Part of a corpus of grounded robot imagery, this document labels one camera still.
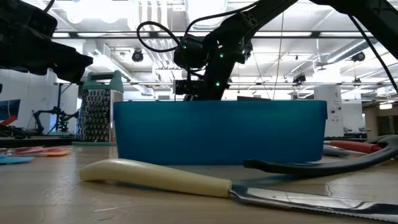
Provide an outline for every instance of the bread knife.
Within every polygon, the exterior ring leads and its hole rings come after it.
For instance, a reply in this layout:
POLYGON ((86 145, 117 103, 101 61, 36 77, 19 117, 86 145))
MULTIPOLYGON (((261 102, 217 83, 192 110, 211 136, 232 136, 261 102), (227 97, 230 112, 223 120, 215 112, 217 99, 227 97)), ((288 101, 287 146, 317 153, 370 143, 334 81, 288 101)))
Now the bread knife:
POLYGON ((115 180, 197 195, 235 197, 241 202, 270 207, 296 208, 398 223, 398 205, 395 204, 233 185, 227 179, 127 159, 107 159, 87 165, 80 171, 80 179, 115 180))

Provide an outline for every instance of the table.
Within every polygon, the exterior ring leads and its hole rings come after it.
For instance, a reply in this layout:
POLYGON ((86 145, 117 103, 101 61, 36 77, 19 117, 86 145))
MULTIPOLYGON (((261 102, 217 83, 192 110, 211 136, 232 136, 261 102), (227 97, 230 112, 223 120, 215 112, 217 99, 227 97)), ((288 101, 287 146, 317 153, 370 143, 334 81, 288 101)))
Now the table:
MULTIPOLYGON (((82 167, 116 155, 115 147, 74 147, 73 154, 67 157, 43 157, 30 164, 0 166, 0 223, 377 223, 254 207, 226 198, 79 180, 82 167)), ((270 189, 398 203, 398 161, 316 179, 293 179, 238 166, 177 168, 270 189)))

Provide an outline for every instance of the knife handle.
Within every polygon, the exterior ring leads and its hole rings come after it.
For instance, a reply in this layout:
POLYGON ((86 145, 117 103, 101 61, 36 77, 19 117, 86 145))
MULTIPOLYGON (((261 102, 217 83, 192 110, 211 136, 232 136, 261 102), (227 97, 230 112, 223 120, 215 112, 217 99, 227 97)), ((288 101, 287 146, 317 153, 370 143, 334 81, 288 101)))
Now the knife handle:
POLYGON ((382 147, 376 144, 353 142, 353 141, 330 141, 330 145, 351 151, 363 152, 368 154, 382 149, 382 147))
POLYGON ((164 190, 229 197, 232 181, 128 159, 107 159, 80 171, 82 181, 115 180, 164 190))

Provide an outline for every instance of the blue plastic bin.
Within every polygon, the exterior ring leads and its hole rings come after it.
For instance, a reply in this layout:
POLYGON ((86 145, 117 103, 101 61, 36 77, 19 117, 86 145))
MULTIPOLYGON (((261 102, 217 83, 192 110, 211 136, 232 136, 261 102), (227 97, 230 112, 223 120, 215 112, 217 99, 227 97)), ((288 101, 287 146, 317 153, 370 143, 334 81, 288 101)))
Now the blue plastic bin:
POLYGON ((322 158, 326 102, 116 102, 119 158, 159 165, 241 165, 322 158))

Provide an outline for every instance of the black robotic arm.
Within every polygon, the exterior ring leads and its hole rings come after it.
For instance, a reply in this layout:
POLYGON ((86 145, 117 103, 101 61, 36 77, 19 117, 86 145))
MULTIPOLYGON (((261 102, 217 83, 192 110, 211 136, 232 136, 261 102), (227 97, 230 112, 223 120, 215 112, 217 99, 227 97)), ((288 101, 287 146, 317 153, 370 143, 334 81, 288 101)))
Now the black robotic arm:
POLYGON ((0 1, 0 69, 46 75, 77 83, 93 58, 51 41, 57 20, 21 0, 0 1))
MULTIPOLYGON (((244 63, 244 47, 254 34, 269 21, 284 12, 297 0, 260 0, 248 11, 225 19, 219 28, 206 37, 185 34, 177 48, 174 61, 185 68, 206 65, 204 76, 197 81, 177 80, 176 94, 186 94, 185 100, 220 100, 236 62, 244 63), (182 55, 188 55, 186 62, 182 55)), ((326 4, 341 13, 356 17, 390 53, 398 58, 398 12, 386 0, 312 0, 326 4)))

